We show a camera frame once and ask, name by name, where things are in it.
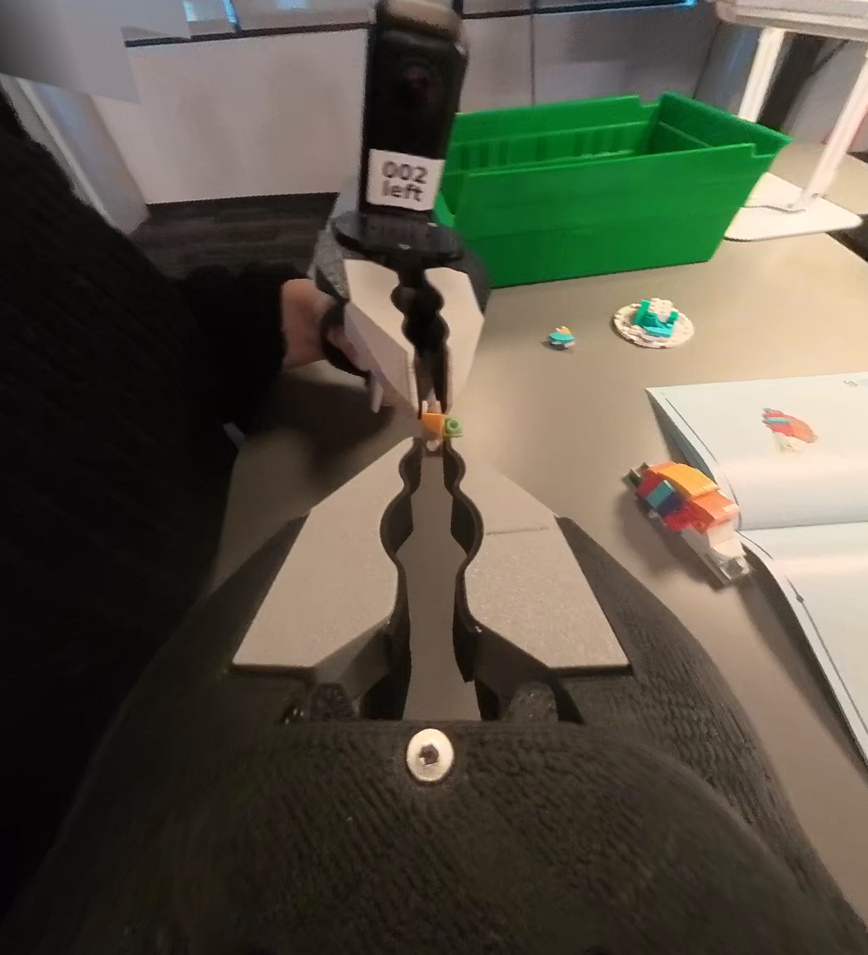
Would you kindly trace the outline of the colourful lego build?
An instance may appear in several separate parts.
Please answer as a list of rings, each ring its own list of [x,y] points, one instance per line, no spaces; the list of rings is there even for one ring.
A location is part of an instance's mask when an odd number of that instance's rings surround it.
[[[644,463],[628,471],[626,483],[646,516],[679,538],[720,583],[749,575],[738,505],[703,471],[676,461]]]

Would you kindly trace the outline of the person's left hand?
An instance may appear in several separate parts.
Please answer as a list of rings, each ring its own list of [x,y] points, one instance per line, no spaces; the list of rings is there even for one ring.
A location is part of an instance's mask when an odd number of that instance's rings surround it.
[[[281,291],[283,371],[327,361],[339,371],[360,378],[367,371],[357,363],[356,348],[344,328],[344,304],[322,292],[309,279],[295,278]]]

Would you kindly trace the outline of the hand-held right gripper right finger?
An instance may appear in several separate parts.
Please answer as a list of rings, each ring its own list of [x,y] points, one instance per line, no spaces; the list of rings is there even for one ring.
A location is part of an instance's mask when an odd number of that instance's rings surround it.
[[[578,718],[565,682],[628,675],[631,664],[559,517],[488,463],[441,450],[450,532],[464,551],[453,647],[481,718],[546,687],[557,718]]]

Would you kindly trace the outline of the small orange green lego assembly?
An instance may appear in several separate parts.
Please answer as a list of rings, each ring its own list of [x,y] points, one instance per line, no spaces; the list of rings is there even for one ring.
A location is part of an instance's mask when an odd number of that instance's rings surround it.
[[[418,421],[423,447],[429,455],[438,454],[446,444],[464,437],[461,421],[443,412],[437,400],[421,403]]]

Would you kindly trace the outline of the white round lego assembly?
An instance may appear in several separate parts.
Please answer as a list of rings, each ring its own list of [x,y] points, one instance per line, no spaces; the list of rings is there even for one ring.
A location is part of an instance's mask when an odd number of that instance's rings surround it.
[[[657,297],[620,307],[614,313],[611,325],[627,343],[652,351],[681,347],[694,336],[691,319],[670,300]]]

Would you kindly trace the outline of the green plastic bin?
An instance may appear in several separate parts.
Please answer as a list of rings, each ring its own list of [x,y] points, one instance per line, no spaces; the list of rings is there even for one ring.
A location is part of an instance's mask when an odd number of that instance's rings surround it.
[[[433,215],[494,289],[701,264],[790,141],[677,92],[462,113]]]

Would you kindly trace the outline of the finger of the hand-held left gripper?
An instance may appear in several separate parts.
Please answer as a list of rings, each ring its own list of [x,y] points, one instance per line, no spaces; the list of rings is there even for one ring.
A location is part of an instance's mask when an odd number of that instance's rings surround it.
[[[357,365],[368,374],[372,407],[383,398],[413,411],[422,399],[417,382],[417,351],[405,333],[406,318],[393,296],[397,274],[378,263],[347,258],[343,263],[347,303],[344,332],[356,352]]]
[[[450,410],[464,391],[481,338],[484,313],[470,276],[461,270],[434,268],[425,280],[439,298],[435,306],[432,357],[428,359],[433,396]]]

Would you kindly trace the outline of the open lego instruction booklet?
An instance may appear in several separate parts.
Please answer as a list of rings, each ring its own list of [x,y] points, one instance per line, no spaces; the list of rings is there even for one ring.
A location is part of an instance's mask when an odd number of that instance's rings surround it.
[[[868,373],[649,388],[686,463],[738,507],[868,767]]]

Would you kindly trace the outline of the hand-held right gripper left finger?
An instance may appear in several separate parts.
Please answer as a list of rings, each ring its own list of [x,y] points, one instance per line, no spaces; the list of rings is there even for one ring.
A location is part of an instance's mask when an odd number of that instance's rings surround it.
[[[232,664],[339,685],[368,718],[402,718],[411,678],[406,576],[423,457],[406,439],[302,521]]]

